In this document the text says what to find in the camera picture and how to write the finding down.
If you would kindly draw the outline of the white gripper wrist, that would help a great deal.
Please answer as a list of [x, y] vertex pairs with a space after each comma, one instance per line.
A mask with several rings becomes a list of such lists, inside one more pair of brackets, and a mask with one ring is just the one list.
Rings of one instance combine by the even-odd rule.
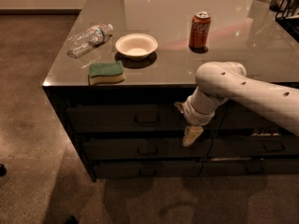
[[226, 98], [207, 94], [199, 88], [196, 88], [184, 103], [175, 102], [174, 106], [190, 124], [185, 128], [182, 145], [191, 146], [203, 133], [204, 129], [201, 126], [207, 125], [217, 108], [226, 102]]

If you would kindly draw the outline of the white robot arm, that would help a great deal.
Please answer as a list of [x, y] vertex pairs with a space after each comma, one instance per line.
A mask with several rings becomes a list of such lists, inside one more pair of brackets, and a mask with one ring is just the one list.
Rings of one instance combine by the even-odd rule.
[[299, 90], [247, 77], [240, 63], [208, 62], [195, 72], [197, 87], [175, 107], [187, 121], [182, 145], [191, 146], [214, 117], [216, 109], [233, 100], [285, 130], [299, 135]]

